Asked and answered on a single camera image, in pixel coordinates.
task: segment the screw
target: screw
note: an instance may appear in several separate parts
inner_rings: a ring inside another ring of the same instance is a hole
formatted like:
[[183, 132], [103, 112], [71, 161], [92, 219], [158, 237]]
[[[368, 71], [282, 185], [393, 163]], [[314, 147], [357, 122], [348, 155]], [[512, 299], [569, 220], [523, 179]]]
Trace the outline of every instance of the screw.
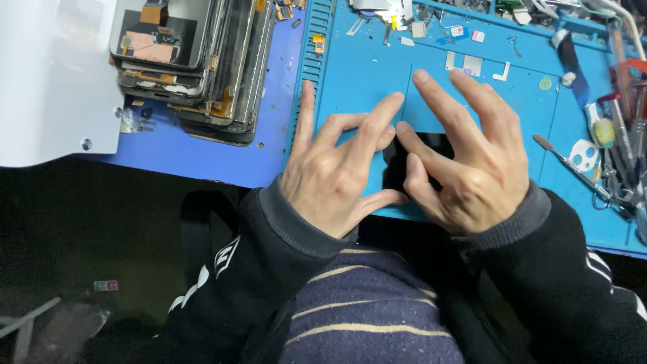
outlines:
[[81, 147], [83, 148], [83, 150], [90, 150], [90, 148], [92, 148], [92, 141], [90, 139], [84, 139], [81, 142]]

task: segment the white cable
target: white cable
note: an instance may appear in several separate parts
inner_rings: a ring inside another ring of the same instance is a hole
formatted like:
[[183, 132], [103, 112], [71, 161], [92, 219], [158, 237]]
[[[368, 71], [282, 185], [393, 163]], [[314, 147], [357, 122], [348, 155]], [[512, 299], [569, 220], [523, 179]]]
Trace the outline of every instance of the white cable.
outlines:
[[636, 22], [633, 20], [633, 16], [631, 16], [625, 8], [610, 0], [589, 0], [589, 3], [597, 3], [604, 8], [608, 8], [620, 14], [620, 16], [625, 20], [624, 23], [633, 39], [633, 44], [638, 52], [638, 57], [643, 61], [647, 61], [647, 58], [645, 58], [645, 52], [642, 49], [641, 36], [638, 34], [638, 28], [636, 28]]

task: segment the phone screen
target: phone screen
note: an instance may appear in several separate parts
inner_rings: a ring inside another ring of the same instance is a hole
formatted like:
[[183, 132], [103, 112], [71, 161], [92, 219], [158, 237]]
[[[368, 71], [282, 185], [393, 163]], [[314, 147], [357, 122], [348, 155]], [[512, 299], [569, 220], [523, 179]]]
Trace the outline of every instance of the phone screen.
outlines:
[[[416, 133], [422, 142], [439, 154], [454, 159], [454, 149], [447, 139], [447, 134], [440, 133]], [[391, 188], [406, 193], [404, 190], [404, 179], [406, 178], [406, 149], [402, 146], [397, 137], [393, 138], [391, 144], [384, 150], [384, 161], [386, 169], [382, 173], [382, 188]], [[436, 191], [443, 189], [438, 181], [429, 176], [429, 182]]]

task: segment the striped sweater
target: striped sweater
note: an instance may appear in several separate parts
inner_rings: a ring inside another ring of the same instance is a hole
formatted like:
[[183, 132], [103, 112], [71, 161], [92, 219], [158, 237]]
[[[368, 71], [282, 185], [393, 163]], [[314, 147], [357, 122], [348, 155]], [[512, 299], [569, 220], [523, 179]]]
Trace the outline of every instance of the striped sweater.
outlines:
[[344, 249], [296, 296], [281, 363], [462, 363], [436, 294], [395, 253]]

